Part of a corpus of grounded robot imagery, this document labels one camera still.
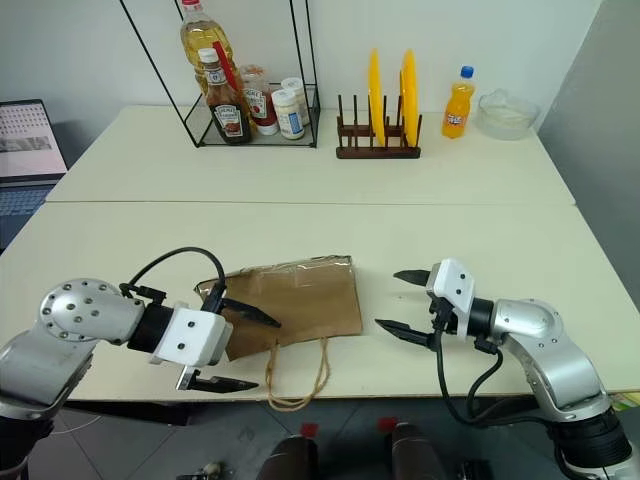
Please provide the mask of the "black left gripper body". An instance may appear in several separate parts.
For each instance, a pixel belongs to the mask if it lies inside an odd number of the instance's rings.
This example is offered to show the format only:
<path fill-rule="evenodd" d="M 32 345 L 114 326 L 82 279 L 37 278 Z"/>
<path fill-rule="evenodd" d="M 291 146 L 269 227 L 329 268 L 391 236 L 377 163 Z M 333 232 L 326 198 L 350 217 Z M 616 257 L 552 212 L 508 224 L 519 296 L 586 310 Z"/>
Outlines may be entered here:
<path fill-rule="evenodd" d="M 216 284 L 199 311 L 178 310 L 181 352 L 179 362 L 183 370 L 176 384 L 177 390 L 192 390 L 191 381 L 200 378 L 201 369 L 216 365 L 230 340 L 233 326 L 220 314 L 225 287 Z"/>

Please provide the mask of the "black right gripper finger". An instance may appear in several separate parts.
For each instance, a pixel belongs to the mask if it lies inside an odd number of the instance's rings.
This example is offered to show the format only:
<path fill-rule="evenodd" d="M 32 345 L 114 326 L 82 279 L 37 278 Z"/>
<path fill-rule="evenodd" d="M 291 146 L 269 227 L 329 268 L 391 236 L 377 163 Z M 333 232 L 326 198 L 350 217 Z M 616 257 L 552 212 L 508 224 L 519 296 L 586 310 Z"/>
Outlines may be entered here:
<path fill-rule="evenodd" d="M 408 324 L 394 320 L 376 319 L 375 323 L 400 340 L 425 348 L 434 347 L 433 333 L 420 332 L 412 329 Z"/>
<path fill-rule="evenodd" d="M 393 277 L 396 279 L 421 287 L 427 285 L 429 276 L 430 271 L 424 269 L 401 270 L 393 274 Z"/>

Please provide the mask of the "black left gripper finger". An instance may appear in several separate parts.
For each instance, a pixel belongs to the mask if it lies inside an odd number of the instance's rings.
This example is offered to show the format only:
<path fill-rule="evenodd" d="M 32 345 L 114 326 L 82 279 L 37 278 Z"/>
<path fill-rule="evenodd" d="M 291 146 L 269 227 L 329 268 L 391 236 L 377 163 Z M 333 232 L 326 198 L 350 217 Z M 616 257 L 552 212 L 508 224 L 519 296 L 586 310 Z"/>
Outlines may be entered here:
<path fill-rule="evenodd" d="M 247 320 L 260 323 L 262 325 L 266 325 L 273 328 L 281 327 L 281 323 L 279 321 L 277 321 L 276 319 L 268 315 L 266 312 L 262 311 L 261 309 L 255 306 L 252 306 L 237 300 L 233 300 L 230 298 L 223 298 L 222 307 L 224 309 L 227 309 L 239 314 L 240 316 L 242 316 Z"/>
<path fill-rule="evenodd" d="M 214 376 L 210 379 L 196 378 L 191 381 L 191 389 L 210 393 L 235 393 L 257 388 L 258 383 Z"/>

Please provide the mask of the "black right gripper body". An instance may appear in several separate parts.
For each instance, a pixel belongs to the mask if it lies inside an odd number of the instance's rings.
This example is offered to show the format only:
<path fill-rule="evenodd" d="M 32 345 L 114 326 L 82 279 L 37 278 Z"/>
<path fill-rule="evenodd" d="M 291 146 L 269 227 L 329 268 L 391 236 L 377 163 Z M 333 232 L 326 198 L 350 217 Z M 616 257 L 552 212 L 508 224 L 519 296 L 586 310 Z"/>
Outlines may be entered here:
<path fill-rule="evenodd" d="M 437 297 L 434 293 L 427 293 L 430 299 L 429 312 L 434 314 L 432 319 L 433 332 L 427 335 L 426 346 L 437 348 L 443 334 L 456 335 L 458 318 L 453 312 L 454 306 L 445 298 Z"/>

